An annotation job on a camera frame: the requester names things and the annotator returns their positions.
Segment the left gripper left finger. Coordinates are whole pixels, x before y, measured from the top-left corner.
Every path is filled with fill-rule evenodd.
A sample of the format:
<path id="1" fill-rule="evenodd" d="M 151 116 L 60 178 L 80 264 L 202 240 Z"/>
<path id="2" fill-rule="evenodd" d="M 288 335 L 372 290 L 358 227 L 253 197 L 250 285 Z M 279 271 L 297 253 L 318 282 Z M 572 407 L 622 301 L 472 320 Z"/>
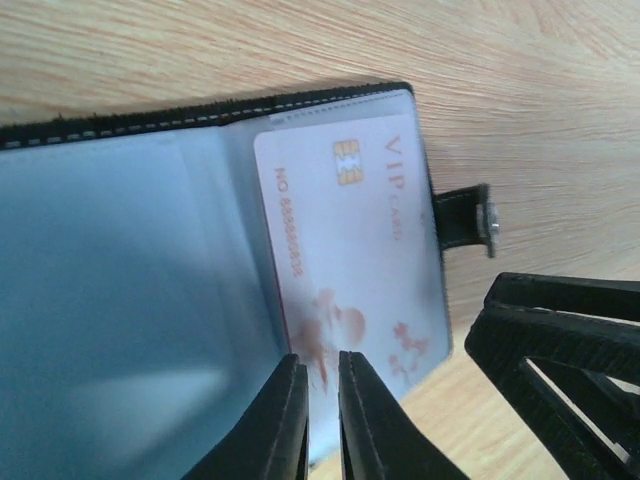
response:
<path id="1" fill-rule="evenodd" d="M 308 450 L 307 368 L 287 354 L 236 425 L 184 478 L 306 479 Z"/>

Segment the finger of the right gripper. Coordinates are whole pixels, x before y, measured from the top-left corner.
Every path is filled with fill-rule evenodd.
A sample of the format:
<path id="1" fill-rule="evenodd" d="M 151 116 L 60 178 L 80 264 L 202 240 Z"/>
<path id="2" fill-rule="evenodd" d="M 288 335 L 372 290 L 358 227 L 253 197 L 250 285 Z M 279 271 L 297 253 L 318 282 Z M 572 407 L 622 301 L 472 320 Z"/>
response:
<path id="1" fill-rule="evenodd" d="M 484 308 L 465 349 L 571 479 L 636 479 L 591 429 L 639 457 L 639 421 L 599 389 L 596 375 L 639 381 L 639 330 L 540 309 Z"/>
<path id="2" fill-rule="evenodd" d="M 639 282 L 504 272 L 484 299 L 490 304 L 638 320 Z"/>

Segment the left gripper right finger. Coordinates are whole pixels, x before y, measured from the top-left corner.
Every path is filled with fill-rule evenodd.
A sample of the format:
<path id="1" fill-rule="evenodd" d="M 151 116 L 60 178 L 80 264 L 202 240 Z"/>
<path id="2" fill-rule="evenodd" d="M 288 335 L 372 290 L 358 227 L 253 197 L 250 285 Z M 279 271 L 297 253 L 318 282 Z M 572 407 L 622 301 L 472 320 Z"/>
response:
<path id="1" fill-rule="evenodd" d="M 362 353 L 339 353 L 338 397 L 345 479 L 467 477 L 419 431 Z"/>

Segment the black leather card holder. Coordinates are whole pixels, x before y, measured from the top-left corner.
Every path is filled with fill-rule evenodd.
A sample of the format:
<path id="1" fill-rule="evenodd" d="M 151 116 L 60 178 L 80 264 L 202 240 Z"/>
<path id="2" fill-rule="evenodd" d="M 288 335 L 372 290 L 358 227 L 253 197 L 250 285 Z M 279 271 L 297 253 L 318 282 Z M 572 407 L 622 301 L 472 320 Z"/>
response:
<path id="1" fill-rule="evenodd" d="M 322 393 L 291 349 L 254 141 L 405 113 L 448 333 L 424 380 L 452 349 L 444 254 L 494 253 L 499 223 L 486 184 L 434 192 L 407 83 L 3 128 L 2 477 L 180 478 L 290 353 L 307 368 L 309 463 L 336 452 L 338 363 Z"/>

